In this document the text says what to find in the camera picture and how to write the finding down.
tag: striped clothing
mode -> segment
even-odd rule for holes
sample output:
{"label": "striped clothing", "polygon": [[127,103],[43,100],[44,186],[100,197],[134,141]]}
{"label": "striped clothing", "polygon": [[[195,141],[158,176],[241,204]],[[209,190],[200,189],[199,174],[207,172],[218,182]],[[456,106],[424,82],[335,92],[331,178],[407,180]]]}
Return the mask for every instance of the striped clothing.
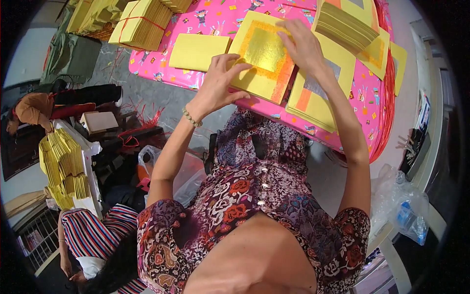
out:
{"label": "striped clothing", "polygon": [[[117,204],[100,221],[89,210],[77,208],[62,214],[65,241],[75,258],[90,256],[107,260],[120,240],[137,228],[137,213]],[[120,288],[119,294],[139,294],[145,285],[136,279]]]}

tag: paper stack tied with red string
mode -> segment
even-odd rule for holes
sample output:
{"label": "paper stack tied with red string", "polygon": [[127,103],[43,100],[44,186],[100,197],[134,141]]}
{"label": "paper stack tied with red string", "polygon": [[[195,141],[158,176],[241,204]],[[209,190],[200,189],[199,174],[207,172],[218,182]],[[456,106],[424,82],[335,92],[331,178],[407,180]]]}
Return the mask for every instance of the paper stack tied with red string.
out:
{"label": "paper stack tied with red string", "polygon": [[186,13],[193,0],[160,0],[174,13]]}
{"label": "paper stack tied with red string", "polygon": [[156,51],[173,12],[159,0],[132,1],[110,37],[110,44]]}

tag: hair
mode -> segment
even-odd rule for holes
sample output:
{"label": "hair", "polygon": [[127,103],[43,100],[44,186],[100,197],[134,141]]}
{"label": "hair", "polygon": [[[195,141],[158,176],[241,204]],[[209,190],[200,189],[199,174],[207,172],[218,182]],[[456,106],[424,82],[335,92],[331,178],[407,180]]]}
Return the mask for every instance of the hair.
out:
{"label": "hair", "polygon": [[85,283],[82,293],[110,294],[138,277],[137,230],[132,230],[121,239],[96,277]]}

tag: woman's left arm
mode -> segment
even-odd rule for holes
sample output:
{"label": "woman's left arm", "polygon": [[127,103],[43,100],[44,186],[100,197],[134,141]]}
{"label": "woman's left arm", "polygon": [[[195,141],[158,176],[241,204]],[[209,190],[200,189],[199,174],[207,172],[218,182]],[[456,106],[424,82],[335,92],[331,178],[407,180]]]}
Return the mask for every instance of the woman's left arm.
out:
{"label": "woman's left arm", "polygon": [[[235,75],[251,68],[250,64],[236,64],[227,70],[227,62],[238,58],[238,54],[222,54],[212,58],[201,89],[186,105],[186,110],[194,121],[200,122],[208,114],[236,100],[249,97],[246,92],[227,91]],[[147,207],[162,199],[173,199],[173,181],[180,171],[194,128],[183,116],[166,142],[153,168]]]}

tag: gold foil square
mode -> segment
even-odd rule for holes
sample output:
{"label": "gold foil square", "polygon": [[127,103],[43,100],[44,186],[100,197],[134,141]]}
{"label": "gold foil square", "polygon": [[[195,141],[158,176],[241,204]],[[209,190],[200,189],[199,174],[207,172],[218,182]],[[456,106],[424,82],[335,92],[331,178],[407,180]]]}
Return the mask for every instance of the gold foil square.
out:
{"label": "gold foil square", "polygon": [[278,62],[285,55],[284,45],[275,32],[255,27],[244,59],[246,63],[276,72]]}

